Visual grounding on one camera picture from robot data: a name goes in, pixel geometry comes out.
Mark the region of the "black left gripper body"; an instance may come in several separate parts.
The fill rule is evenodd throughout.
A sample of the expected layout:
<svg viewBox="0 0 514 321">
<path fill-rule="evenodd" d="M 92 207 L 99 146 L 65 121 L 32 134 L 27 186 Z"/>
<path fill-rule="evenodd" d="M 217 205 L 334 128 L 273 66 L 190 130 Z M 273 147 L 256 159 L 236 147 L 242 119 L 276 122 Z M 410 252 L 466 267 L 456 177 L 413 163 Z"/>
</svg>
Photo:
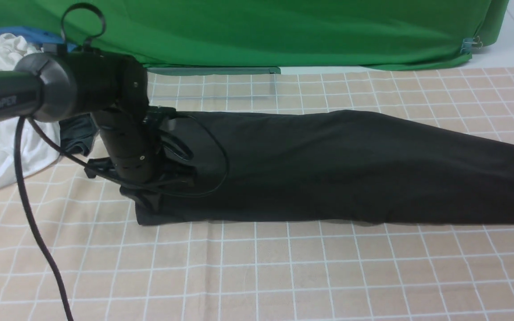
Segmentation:
<svg viewBox="0 0 514 321">
<path fill-rule="evenodd" d="M 166 156 L 90 159 L 84 169 L 89 178 L 104 177 L 120 185 L 120 193 L 147 211 L 157 213 L 164 195 L 179 195 L 172 188 L 194 185 L 196 170 Z"/>
</svg>

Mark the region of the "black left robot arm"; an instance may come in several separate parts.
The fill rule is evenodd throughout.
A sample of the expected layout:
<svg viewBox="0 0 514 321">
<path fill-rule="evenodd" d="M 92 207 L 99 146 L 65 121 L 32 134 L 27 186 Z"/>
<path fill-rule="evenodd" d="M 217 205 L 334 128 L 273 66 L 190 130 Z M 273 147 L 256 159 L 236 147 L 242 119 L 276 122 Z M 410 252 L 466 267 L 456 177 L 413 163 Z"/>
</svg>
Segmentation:
<svg viewBox="0 0 514 321">
<path fill-rule="evenodd" d="M 167 158 L 163 133 L 148 126 L 147 80 L 145 68 L 120 53 L 32 53 L 0 71 L 0 121 L 52 123 L 90 114 L 108 158 L 90 160 L 87 175 L 118 183 L 124 195 L 155 209 L 154 195 L 193 185 L 196 170 Z"/>
</svg>

